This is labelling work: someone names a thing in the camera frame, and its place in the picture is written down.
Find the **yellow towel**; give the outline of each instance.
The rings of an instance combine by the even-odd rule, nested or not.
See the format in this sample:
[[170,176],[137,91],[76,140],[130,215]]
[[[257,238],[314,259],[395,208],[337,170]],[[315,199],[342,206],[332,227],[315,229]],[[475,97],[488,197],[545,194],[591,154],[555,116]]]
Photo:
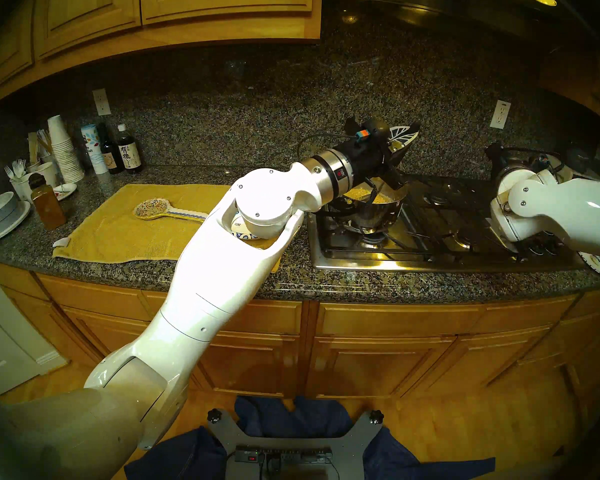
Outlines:
[[[151,198],[165,198],[175,208],[209,213],[228,189],[229,185],[127,184],[69,235],[71,240],[66,247],[55,248],[53,257],[90,263],[177,260],[201,224],[168,216],[140,220],[133,215],[134,208]],[[257,239],[247,243],[265,249],[274,241]]]

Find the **blue fabric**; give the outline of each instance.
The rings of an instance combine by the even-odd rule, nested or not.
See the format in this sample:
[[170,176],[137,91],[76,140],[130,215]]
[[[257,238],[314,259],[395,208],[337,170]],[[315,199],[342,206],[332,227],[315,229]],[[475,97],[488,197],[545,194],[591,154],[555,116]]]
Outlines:
[[[279,399],[238,397],[238,426],[252,437],[341,437],[353,426],[346,409],[337,401],[295,398],[295,410],[287,411]],[[200,427],[165,440],[141,459],[125,466],[128,480],[186,479],[223,480],[225,450]],[[363,456],[365,480],[469,480],[494,471],[494,457],[476,461],[420,463],[387,427],[371,441]]]

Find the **electrical outlet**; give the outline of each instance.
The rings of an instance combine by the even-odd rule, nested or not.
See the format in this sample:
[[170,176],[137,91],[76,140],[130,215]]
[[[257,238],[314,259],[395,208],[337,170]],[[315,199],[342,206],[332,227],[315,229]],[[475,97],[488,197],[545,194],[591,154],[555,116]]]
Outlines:
[[96,102],[98,115],[111,115],[111,108],[109,108],[107,92],[104,90],[104,88],[93,90],[93,100]]
[[496,129],[504,129],[504,123],[507,121],[507,115],[509,114],[509,108],[511,103],[498,99],[496,103],[496,109],[493,111],[493,118],[491,119],[490,127]]

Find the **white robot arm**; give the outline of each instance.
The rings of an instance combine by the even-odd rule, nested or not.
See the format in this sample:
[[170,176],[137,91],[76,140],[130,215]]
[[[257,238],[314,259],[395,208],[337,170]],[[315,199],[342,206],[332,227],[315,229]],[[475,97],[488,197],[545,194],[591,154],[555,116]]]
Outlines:
[[[417,135],[417,125],[411,129],[407,144]],[[109,479],[136,447],[156,444],[187,399],[198,359],[251,301],[305,212],[370,177],[404,184],[395,165],[406,148],[390,147],[389,135],[384,122],[369,120],[288,172],[261,168],[238,179],[180,255],[167,298],[142,335],[104,358],[83,389],[0,411],[15,446],[42,471],[37,478]],[[234,237],[238,211],[252,234],[275,242],[258,249]]]
[[516,242],[554,233],[575,251],[600,256],[600,182],[573,178],[559,184],[548,170],[516,170],[500,183],[491,217],[501,234]]

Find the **gas stove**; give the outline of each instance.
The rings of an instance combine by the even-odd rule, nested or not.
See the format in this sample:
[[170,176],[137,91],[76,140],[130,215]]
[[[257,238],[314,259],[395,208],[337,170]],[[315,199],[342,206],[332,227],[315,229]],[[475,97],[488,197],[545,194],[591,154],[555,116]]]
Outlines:
[[318,270],[556,271],[584,268],[575,251],[541,232],[511,243],[491,227],[495,185],[485,180],[411,176],[398,220],[362,234],[309,214],[311,262]]

